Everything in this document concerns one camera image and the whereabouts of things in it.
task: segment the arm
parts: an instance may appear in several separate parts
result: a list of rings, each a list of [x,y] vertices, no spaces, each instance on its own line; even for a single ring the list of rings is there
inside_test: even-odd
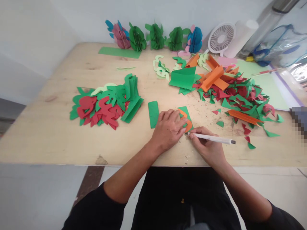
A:
[[[161,112],[150,141],[112,177],[76,204],[63,229],[120,229],[125,205],[139,180],[184,134],[187,119],[176,121],[177,118],[179,111]]]

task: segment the paper leaf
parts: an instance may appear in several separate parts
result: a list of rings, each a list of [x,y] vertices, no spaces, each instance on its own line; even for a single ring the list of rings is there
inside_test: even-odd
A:
[[[220,127],[224,128],[224,122],[218,121],[216,124],[219,125]]]

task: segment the paper towel roll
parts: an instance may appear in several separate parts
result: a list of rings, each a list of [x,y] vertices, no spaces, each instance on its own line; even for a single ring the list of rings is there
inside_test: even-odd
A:
[[[237,21],[236,30],[237,34],[228,48],[224,51],[224,55],[228,58],[234,58],[245,43],[250,39],[254,32],[258,29],[259,25],[255,20]]]

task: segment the small white fan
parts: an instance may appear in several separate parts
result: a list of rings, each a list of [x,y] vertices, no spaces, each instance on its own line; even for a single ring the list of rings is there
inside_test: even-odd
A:
[[[222,57],[235,36],[236,26],[234,24],[229,22],[219,24],[211,31],[208,40],[208,50],[212,53],[220,53]]]

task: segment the white pen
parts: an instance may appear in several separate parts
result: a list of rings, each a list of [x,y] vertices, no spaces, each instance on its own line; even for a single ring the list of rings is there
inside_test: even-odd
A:
[[[220,142],[223,144],[235,144],[236,143],[236,141],[232,139],[228,139],[228,138],[209,136],[209,135],[204,135],[204,134],[196,134],[196,133],[193,133],[193,134],[197,136],[198,138],[207,139],[207,140],[214,141],[214,142]]]

